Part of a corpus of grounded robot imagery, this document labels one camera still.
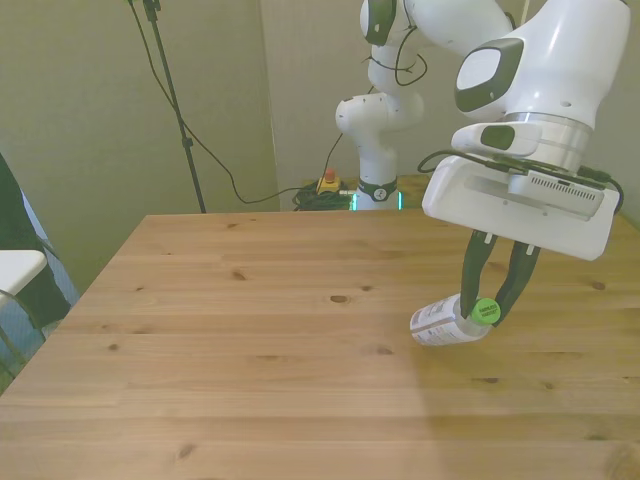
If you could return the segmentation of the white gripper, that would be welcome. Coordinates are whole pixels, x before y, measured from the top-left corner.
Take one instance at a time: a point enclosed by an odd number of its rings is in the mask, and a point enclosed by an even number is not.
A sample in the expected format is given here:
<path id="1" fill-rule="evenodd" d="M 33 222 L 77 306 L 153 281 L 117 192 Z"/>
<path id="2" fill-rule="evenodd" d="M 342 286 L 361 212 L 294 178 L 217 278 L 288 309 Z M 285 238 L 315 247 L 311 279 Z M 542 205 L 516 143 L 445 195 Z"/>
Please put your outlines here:
<path id="1" fill-rule="evenodd" d="M 463 318 L 477 301 L 494 235 L 518 241 L 495 296 L 500 317 L 493 326 L 498 327 L 531 279 L 541 249 L 588 261 L 603 254 L 619 200 L 619 192 L 609 188 L 536 170 L 502 171 L 452 155 L 436 167 L 422 208 L 432 218 L 474 230 L 462 268 Z"/>

